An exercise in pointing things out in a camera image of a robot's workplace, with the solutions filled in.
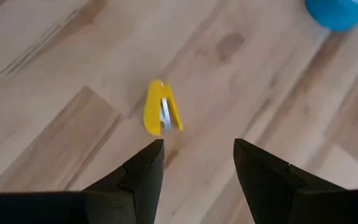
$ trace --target floor plank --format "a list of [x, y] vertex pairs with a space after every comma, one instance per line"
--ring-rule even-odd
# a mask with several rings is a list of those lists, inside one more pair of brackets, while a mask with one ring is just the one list
[[95, 92], [82, 88], [0, 176], [0, 191], [67, 189], [120, 120]]
[[[171, 84], [184, 124], [162, 136], [156, 223], [252, 223], [234, 138], [358, 186], [358, 27], [330, 34], [298, 0], [65, 2], [73, 14], [56, 2], [28, 6], [46, 4], [66, 25], [0, 76], [0, 191], [81, 190], [120, 166], [155, 139], [142, 124], [154, 78]], [[0, 46], [11, 53], [0, 69], [48, 31], [38, 16], [19, 46]]]

